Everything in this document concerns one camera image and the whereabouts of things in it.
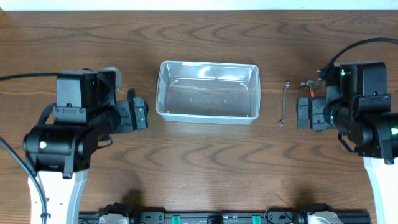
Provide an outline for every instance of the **brown wooden surface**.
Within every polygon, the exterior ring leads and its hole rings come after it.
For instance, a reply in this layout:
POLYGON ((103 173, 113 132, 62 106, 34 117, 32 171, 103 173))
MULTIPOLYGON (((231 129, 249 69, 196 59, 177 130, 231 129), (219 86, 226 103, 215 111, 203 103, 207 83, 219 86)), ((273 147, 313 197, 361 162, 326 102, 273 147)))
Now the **brown wooden surface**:
MULTIPOLYGON (((81 211, 113 202, 166 210, 265 210, 326 202, 366 209, 373 194, 361 157, 336 131, 296 129, 302 80, 360 39, 398 37, 392 11, 7 12, 0 22, 0 75, 115 66, 118 99, 135 88, 150 105, 149 129, 115 135, 95 152, 81 211), (155 112, 164 60, 253 63, 261 74, 261 113, 250 126, 168 123, 155 112), (282 89, 287 122, 278 128, 282 89)), ((340 61, 382 60, 398 98, 397 48, 369 44, 340 61)), ((18 151, 41 111, 56 101, 54 78, 0 83, 0 135, 18 151)), ((398 110, 396 100, 393 109, 398 110)), ((0 223, 29 223, 27 176, 0 150, 0 223)))

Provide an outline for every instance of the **green tape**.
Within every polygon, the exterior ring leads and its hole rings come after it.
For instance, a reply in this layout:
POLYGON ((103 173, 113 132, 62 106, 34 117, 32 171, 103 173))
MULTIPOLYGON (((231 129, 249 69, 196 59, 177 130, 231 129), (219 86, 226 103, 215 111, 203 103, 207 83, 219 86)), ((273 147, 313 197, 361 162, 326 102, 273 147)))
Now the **green tape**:
POLYGON ((181 224, 181 217, 179 215, 173 215, 172 224, 181 224))
POLYGON ((261 216, 253 215, 253 224, 261 224, 261 216))

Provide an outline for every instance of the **hammer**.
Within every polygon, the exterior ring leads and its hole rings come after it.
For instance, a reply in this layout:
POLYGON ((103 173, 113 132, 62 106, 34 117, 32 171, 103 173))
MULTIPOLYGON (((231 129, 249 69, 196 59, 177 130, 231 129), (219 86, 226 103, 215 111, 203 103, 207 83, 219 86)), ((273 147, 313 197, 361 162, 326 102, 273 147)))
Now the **hammer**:
POLYGON ((317 80, 317 81, 308 80, 308 81, 300 83, 300 86, 308 86, 308 87, 310 87, 311 97, 315 97, 315 94, 314 94, 313 88, 312 88, 312 86, 314 86, 314 85, 320 85, 320 81, 319 80, 317 80))

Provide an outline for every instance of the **silver wrench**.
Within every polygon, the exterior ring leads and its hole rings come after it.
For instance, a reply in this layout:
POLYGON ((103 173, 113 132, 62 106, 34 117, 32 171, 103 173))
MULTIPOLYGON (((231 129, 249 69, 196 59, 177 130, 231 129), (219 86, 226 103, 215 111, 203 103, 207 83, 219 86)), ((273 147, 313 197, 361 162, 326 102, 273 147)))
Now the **silver wrench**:
POLYGON ((284 88, 284 99, 282 102, 282 119, 279 121, 279 127, 282 128, 284 126, 284 121, 286 120, 286 92, 287 89, 290 86, 290 82, 285 83, 285 88, 284 88))

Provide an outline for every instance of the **white background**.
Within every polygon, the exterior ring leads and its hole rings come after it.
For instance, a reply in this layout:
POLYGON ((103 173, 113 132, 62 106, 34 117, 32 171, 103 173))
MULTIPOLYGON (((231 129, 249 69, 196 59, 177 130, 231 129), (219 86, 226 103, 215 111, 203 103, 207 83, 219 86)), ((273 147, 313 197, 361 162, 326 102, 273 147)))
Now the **white background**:
POLYGON ((398 9, 398 0, 0 0, 5 11, 398 9))

